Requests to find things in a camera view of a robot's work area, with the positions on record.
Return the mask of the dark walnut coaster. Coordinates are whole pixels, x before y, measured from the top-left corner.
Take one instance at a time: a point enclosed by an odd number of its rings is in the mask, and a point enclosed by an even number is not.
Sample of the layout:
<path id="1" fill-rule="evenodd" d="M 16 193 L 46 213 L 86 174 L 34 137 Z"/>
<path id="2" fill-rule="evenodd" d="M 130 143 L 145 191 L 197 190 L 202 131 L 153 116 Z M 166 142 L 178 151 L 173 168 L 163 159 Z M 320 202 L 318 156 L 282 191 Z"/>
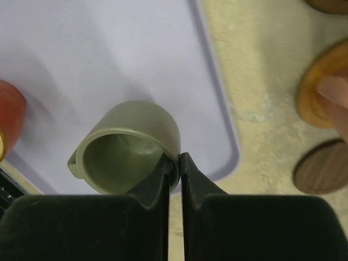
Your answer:
<path id="1" fill-rule="evenodd" d="M 324 195 L 347 185 L 347 144 L 342 139 L 324 142 L 297 163 L 293 184 L 301 192 Z"/>
<path id="2" fill-rule="evenodd" d="M 346 0 L 304 0 L 310 7 L 325 14 L 347 15 Z"/>

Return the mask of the olive green mug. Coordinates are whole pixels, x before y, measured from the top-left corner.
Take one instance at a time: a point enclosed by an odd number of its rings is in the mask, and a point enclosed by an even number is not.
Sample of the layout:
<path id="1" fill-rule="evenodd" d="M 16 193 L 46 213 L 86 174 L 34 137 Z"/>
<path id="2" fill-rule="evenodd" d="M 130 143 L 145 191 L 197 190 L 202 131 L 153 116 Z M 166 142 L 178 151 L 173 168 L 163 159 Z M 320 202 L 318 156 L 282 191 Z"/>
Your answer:
<path id="1" fill-rule="evenodd" d="M 127 101 L 109 110 L 70 156 L 67 167 L 104 195 L 124 194 L 165 154 L 172 165 L 170 189 L 179 182 L 181 136 L 174 118 L 148 101 Z"/>

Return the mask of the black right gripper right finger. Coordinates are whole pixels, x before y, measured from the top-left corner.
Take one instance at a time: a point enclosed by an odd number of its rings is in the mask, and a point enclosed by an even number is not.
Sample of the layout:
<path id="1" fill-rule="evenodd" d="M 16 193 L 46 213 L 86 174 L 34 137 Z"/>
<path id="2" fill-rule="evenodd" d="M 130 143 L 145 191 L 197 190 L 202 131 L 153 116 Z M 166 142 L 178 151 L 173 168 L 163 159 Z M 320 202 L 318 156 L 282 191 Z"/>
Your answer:
<path id="1" fill-rule="evenodd" d="M 347 238 L 315 196 L 230 195 L 180 157 L 186 260 L 347 260 Z"/>

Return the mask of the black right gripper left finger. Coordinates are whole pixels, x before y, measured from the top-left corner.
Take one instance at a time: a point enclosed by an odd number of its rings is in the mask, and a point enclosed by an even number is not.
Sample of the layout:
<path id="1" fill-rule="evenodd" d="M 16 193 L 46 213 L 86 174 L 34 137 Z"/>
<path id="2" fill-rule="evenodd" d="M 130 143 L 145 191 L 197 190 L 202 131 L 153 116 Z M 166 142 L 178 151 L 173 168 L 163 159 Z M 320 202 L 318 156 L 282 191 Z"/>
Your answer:
<path id="1" fill-rule="evenodd" d="M 1 219 L 1 260 L 167 260 L 171 162 L 122 195 L 16 199 Z"/>

